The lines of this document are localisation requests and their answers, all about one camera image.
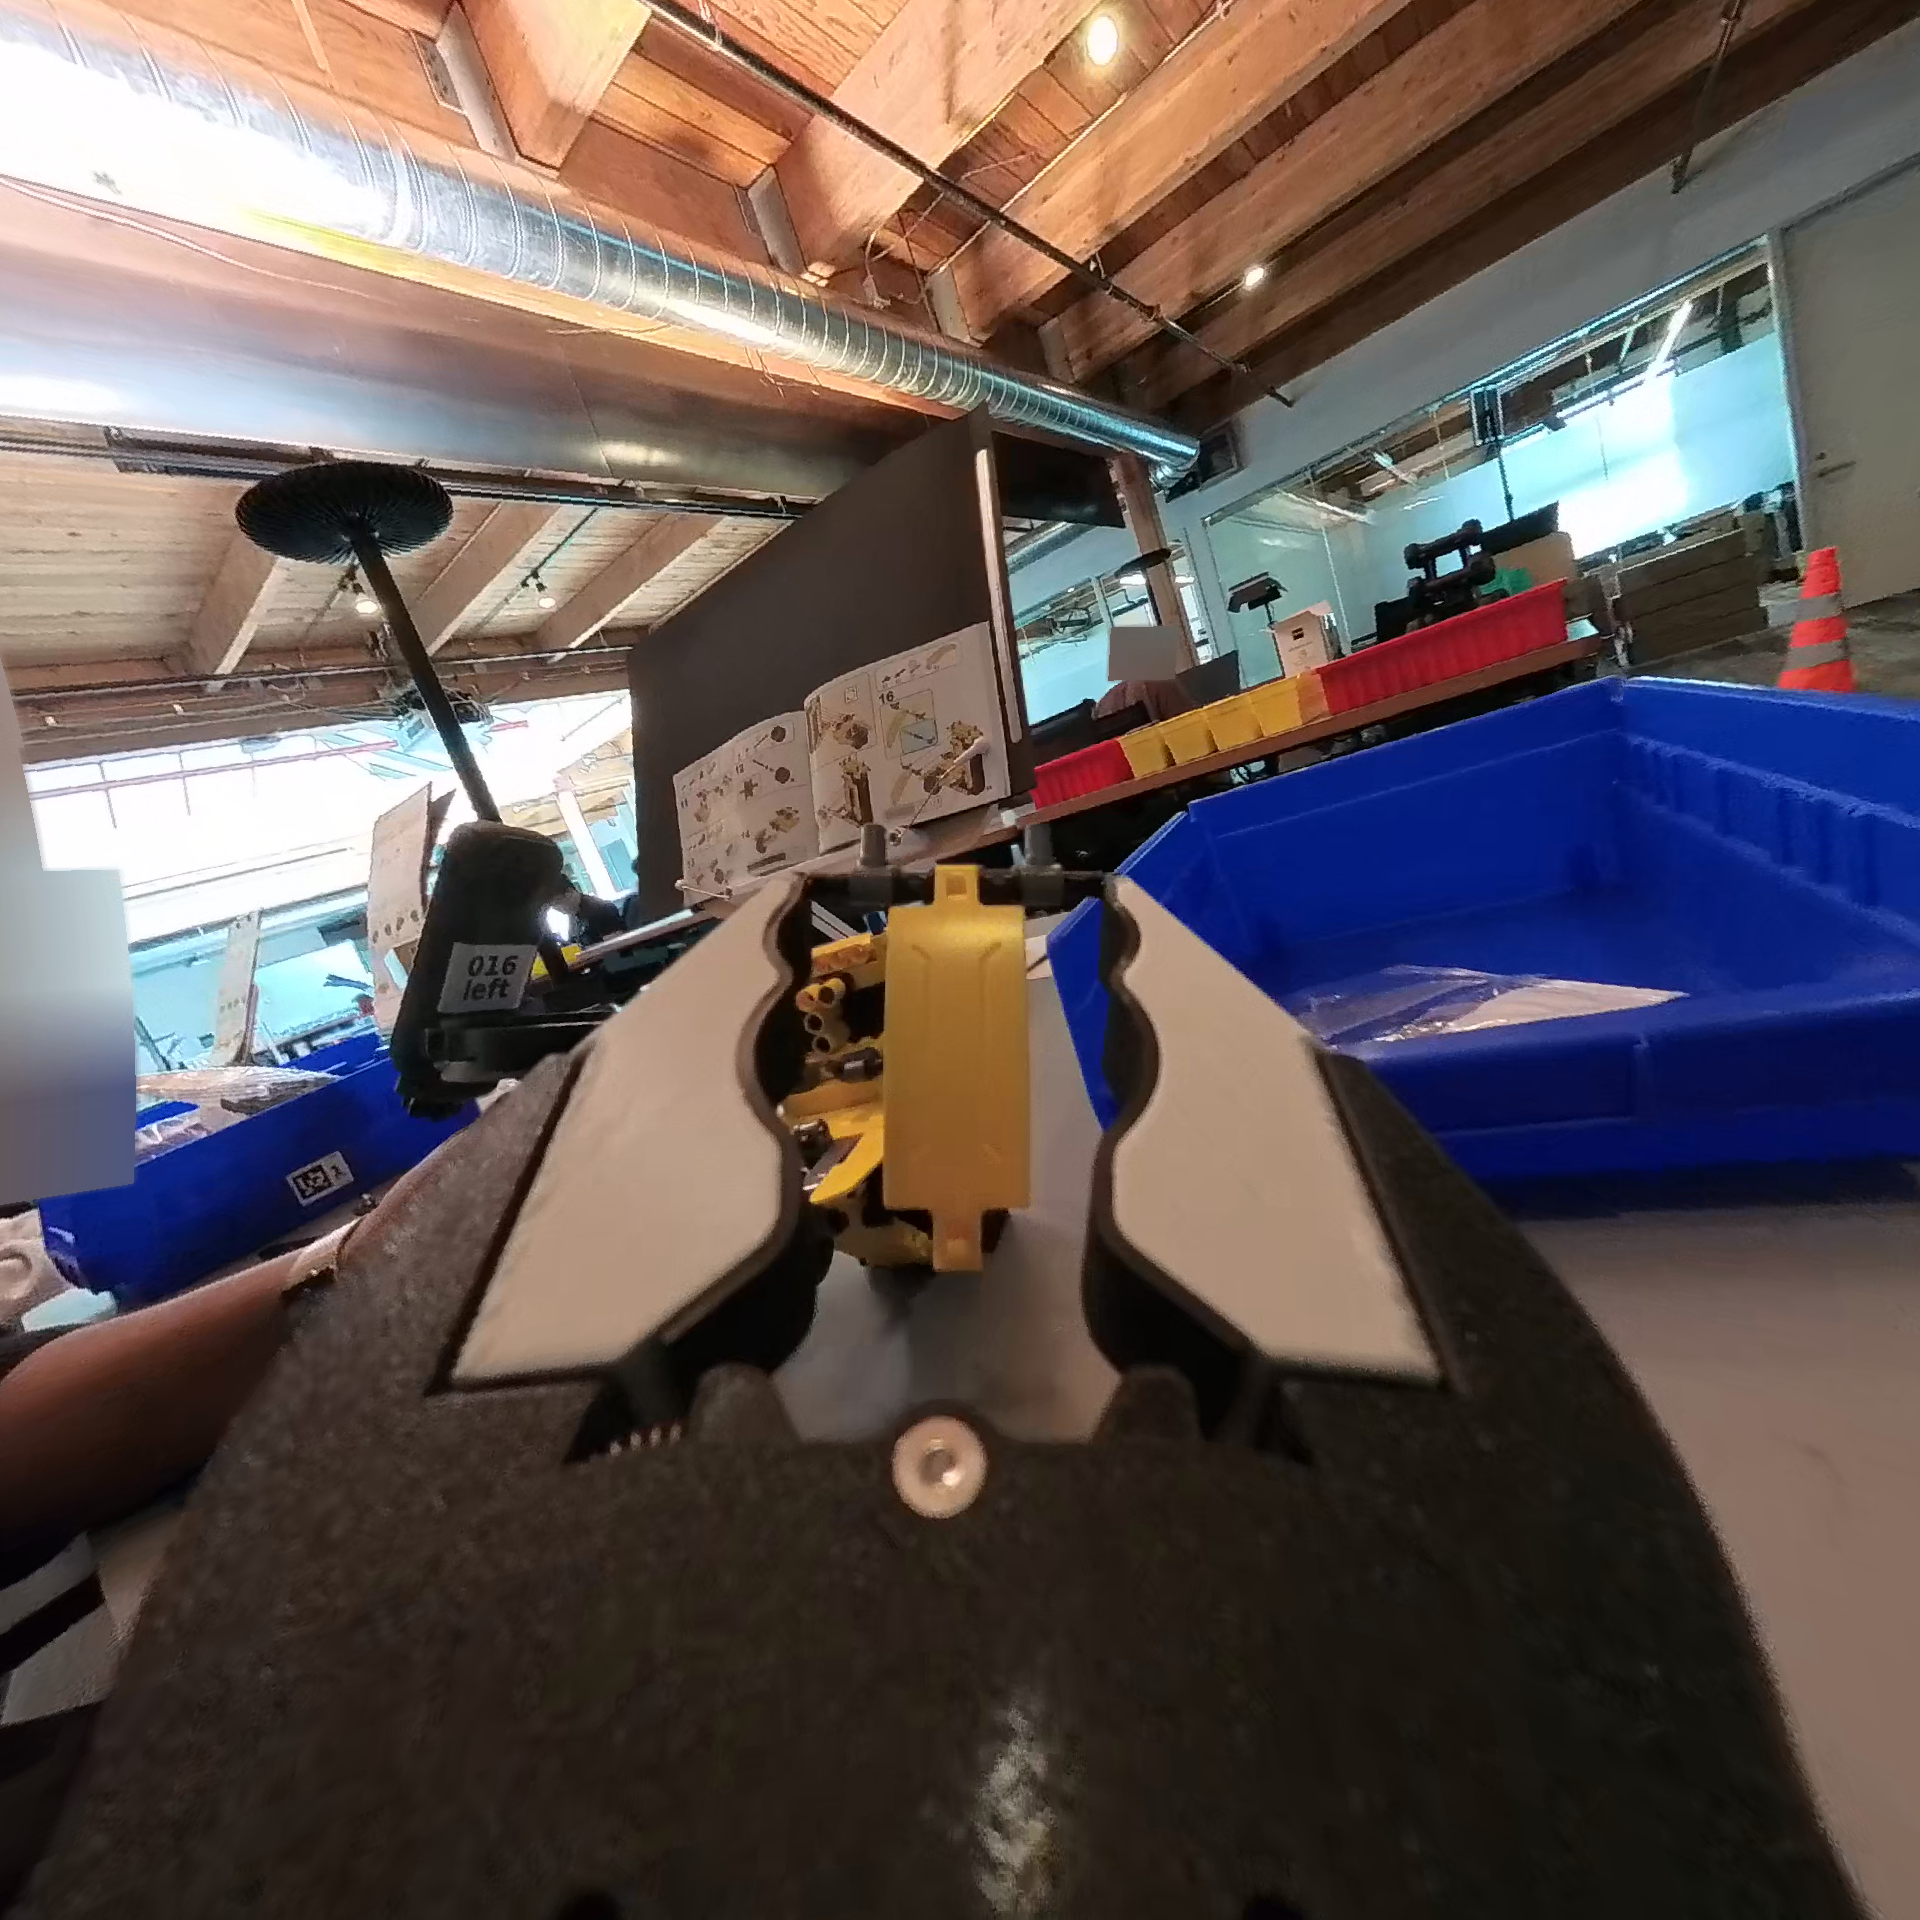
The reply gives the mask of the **brown cardboard panel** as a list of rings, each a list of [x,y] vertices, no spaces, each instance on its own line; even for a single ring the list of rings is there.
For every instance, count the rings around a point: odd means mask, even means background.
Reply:
[[[365,932],[373,960],[403,954],[420,938],[429,859],[447,799],[429,781],[420,781],[371,824]]]

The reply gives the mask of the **long wooden table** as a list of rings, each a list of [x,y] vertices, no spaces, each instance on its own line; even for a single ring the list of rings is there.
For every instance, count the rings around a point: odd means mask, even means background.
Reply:
[[[1333,714],[1296,732],[1263,735],[1246,747],[1215,751],[1212,758],[1194,763],[1171,765],[1147,779],[1130,779],[1128,783],[1111,785],[1061,805],[1035,807],[1028,813],[1028,820],[1031,824],[1056,824],[1099,807],[1189,789],[1239,770],[1268,765],[1284,756],[1349,740],[1397,722],[1415,722],[1422,726],[1446,724],[1460,715],[1463,704],[1496,693],[1516,691],[1524,697],[1536,697],[1567,676],[1590,673],[1601,659],[1610,659],[1617,649],[1616,639],[1614,632],[1593,629],[1590,619],[1565,622],[1565,639],[1558,646],[1482,668],[1452,681],[1404,691],[1380,704]]]

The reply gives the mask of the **open instruction booklet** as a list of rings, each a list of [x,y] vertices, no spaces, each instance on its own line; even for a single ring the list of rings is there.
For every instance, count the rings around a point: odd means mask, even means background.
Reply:
[[[677,889],[728,898],[870,826],[898,842],[1012,792],[995,634],[974,622],[835,676],[677,770]]]

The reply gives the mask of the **black machine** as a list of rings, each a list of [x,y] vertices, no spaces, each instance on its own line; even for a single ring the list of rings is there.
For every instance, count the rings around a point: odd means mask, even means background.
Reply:
[[[1409,541],[1404,592],[1375,603],[1374,637],[1394,639],[1531,589],[1547,562],[1527,562],[1520,552],[1560,531],[1560,505],[1551,502],[1494,528],[1468,517],[1447,535]]]

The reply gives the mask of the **black partition board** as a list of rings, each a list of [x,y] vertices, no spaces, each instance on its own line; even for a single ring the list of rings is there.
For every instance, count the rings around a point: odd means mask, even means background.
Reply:
[[[768,537],[627,652],[636,909],[679,909],[673,775],[835,676],[985,623],[1012,663],[981,408],[934,423]]]

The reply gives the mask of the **yellow panel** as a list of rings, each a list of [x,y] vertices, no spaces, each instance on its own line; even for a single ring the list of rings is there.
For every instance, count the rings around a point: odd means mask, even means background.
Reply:
[[[1013,867],[899,869],[876,838],[810,905],[886,933],[884,1197],[929,1214],[934,1270],[975,1274],[1034,1193],[1028,924],[1097,900],[1107,876],[1057,864],[1048,828]]]

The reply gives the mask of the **silver ventilation duct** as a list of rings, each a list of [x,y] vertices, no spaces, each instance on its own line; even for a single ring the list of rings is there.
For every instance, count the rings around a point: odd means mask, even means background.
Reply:
[[[110,4],[3,4],[3,180],[911,410],[1157,480],[1200,442]]]

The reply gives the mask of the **orange traffic cone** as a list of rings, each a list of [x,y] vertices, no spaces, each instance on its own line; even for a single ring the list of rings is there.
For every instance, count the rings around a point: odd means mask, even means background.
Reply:
[[[1788,648],[1775,687],[1850,696],[1859,684],[1850,619],[1841,602],[1841,564],[1834,545],[1805,556],[1798,597],[1788,611]]]

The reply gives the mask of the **yellow toy vehicle model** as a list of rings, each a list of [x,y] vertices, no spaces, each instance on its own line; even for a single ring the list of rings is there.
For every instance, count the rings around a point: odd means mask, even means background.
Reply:
[[[923,1209],[886,1197],[887,936],[856,932],[815,946],[793,993],[800,1078],[777,1108],[802,1162],[802,1193],[833,1248],[870,1270],[935,1270]]]

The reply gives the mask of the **stack of cardboard boxes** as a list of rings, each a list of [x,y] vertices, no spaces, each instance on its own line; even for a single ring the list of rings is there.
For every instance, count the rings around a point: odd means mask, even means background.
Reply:
[[[1743,511],[1621,566],[1611,593],[1621,663],[1652,668],[1762,634],[1764,585],[1778,559],[1774,516]]]

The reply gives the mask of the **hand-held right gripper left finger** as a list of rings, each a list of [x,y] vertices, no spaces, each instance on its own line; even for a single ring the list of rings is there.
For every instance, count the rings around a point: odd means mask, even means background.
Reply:
[[[798,1351],[804,1165],[762,1036],[802,968],[804,876],[771,876],[579,1047],[452,1387],[614,1380],[654,1428]]]

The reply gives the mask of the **empty clear plastic bags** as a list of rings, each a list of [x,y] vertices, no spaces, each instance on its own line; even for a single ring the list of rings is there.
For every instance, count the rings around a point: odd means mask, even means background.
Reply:
[[[1674,988],[1536,971],[1387,965],[1279,999],[1321,1043],[1407,1043],[1546,1022],[1640,1011],[1684,999]]]

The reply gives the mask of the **person's striped shirt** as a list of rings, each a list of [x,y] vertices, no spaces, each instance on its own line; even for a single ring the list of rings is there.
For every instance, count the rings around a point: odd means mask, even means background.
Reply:
[[[122,1634],[84,1530],[1,1549],[1,1724],[97,1706],[118,1674]]]

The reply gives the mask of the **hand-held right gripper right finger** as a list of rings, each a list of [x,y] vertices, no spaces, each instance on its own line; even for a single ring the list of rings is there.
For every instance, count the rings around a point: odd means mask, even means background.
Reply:
[[[1097,977],[1111,1115],[1082,1308],[1115,1373],[1179,1380],[1202,1434],[1249,1440],[1292,1381],[1438,1390],[1325,1049],[1128,876],[1101,889]]]

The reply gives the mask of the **blue plastic storage bin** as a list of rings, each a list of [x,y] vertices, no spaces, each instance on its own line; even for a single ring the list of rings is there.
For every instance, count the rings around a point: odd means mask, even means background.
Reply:
[[[1684,993],[1354,1052],[1487,1188],[1916,1157],[1914,700],[1597,679],[1198,799],[1119,866],[1268,999]]]
[[[208,1068],[139,1092],[131,1181],[37,1204],[48,1252],[122,1308],[201,1283],[369,1199],[478,1117],[407,1109],[367,1034],[294,1068]]]

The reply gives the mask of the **long red plastic bin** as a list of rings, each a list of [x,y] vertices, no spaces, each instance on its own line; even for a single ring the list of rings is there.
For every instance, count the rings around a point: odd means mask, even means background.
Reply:
[[[1378,639],[1315,670],[1327,715],[1546,652],[1567,637],[1567,583],[1497,597],[1433,625]]]

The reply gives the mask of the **white book stand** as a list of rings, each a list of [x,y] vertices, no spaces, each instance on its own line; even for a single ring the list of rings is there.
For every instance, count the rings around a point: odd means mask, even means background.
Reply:
[[[1008,794],[995,732],[967,719],[907,719],[894,734],[839,718],[814,734],[804,712],[738,732],[672,777],[689,903],[739,900],[824,857],[857,859],[876,839],[902,856],[916,834]]]

